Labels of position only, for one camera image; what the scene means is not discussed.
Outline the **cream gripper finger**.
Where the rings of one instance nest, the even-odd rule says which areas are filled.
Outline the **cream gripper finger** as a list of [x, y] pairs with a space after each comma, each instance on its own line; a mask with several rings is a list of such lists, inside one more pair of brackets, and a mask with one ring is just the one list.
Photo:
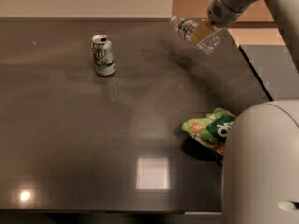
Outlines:
[[218, 28], [211, 19], [201, 19], [194, 25], [191, 41], [194, 45], [198, 45], [217, 32]]

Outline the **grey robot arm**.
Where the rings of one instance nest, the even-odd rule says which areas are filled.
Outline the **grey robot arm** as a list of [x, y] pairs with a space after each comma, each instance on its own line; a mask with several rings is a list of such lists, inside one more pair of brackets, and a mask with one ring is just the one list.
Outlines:
[[[257, 0], [214, 0], [224, 16], [209, 24], [230, 26]], [[265, 0], [292, 60], [299, 55], [299, 0]], [[222, 171], [223, 224], [299, 224], [298, 101], [255, 105], [235, 120]]]

